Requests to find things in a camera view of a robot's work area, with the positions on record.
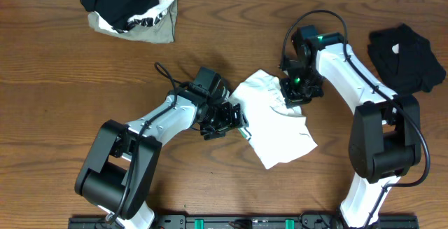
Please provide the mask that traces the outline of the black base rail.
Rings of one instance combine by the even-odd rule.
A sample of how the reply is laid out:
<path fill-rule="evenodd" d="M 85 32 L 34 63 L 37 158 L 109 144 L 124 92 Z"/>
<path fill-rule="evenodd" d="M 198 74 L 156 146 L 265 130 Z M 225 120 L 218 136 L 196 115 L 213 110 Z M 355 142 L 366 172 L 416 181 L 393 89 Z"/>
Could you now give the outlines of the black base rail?
<path fill-rule="evenodd" d="M 121 222 L 109 225 L 103 218 L 72 217 L 69 218 L 69 229 L 81 228 L 131 228 Z M 156 216 L 149 228 L 155 229 L 342 229 L 350 228 L 342 222 L 342 217 L 333 214 L 303 213 L 299 216 L 268 216 L 268 217 L 226 217 L 226 216 L 184 216 L 170 214 Z M 388 229 L 418 229 L 419 221 L 416 216 L 380 216 L 377 222 L 367 228 Z"/>

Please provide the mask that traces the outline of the white black-print garment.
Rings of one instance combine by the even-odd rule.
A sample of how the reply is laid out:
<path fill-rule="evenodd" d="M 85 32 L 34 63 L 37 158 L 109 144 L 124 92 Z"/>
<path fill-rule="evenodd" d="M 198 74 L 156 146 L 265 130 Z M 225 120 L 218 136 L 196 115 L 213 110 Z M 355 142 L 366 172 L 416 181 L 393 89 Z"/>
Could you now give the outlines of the white black-print garment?
<path fill-rule="evenodd" d="M 152 27 L 155 26 L 158 22 L 162 20 L 162 18 L 168 13 L 169 7 L 173 4 L 174 0 L 159 0 L 159 4 L 150 8 L 145 13 L 141 15 L 134 15 L 128 21 L 133 24 L 133 28 L 136 25 L 141 25 L 144 27 Z M 130 31 L 120 31 L 118 29 L 112 28 L 99 14 L 99 27 L 105 30 L 108 30 L 113 33 L 125 33 Z"/>

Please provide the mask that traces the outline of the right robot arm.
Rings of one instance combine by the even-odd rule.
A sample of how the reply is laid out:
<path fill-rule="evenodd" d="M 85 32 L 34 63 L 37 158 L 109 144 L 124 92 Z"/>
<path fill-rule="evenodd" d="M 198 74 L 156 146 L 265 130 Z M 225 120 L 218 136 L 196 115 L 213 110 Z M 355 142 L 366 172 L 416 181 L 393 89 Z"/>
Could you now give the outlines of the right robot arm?
<path fill-rule="evenodd" d="M 379 208 L 400 178 L 419 164 L 419 103 L 400 97 L 376 79 L 354 55 L 340 33 L 319 34 L 313 26 L 291 37 L 296 59 L 284 57 L 281 92 L 293 108 L 323 96 L 328 80 L 353 114 L 349 159 L 355 171 L 349 192 L 339 206 L 333 227 L 402 228 L 408 218 L 381 219 Z"/>

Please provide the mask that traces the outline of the black garment right side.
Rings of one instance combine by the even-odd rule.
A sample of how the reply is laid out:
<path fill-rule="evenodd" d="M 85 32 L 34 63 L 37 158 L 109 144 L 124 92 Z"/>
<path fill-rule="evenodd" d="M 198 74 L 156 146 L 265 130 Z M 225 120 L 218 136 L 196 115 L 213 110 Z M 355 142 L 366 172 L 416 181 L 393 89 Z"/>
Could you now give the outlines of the black garment right side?
<path fill-rule="evenodd" d="M 428 39 L 406 24 L 370 32 L 367 52 L 383 83 L 399 95 L 430 92 L 447 72 Z"/>

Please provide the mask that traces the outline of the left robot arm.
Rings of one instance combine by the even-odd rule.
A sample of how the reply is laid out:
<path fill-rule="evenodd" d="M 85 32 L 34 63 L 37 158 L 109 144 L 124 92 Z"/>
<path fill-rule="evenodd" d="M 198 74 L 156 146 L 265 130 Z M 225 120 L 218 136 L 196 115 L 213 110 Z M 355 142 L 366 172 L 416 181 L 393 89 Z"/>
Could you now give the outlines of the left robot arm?
<path fill-rule="evenodd" d="M 206 140 L 248 124 L 228 91 L 195 85 L 173 89 L 146 116 L 126 124 L 106 121 L 99 129 L 75 182 L 75 192 L 106 211 L 100 228 L 149 228 L 155 218 L 146 204 L 162 147 L 178 133 L 200 126 Z"/>

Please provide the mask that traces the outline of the white printed t-shirt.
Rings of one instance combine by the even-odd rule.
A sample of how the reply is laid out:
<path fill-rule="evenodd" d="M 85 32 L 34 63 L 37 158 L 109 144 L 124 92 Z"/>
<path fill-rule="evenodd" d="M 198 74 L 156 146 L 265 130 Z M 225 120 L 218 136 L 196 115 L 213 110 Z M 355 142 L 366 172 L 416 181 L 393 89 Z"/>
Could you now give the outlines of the white printed t-shirt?
<path fill-rule="evenodd" d="M 248 125 L 239 129 L 265 169 L 298 159 L 317 147 L 300 107 L 286 107 L 279 78 L 262 69 L 241 82 L 229 102 L 239 104 Z"/>

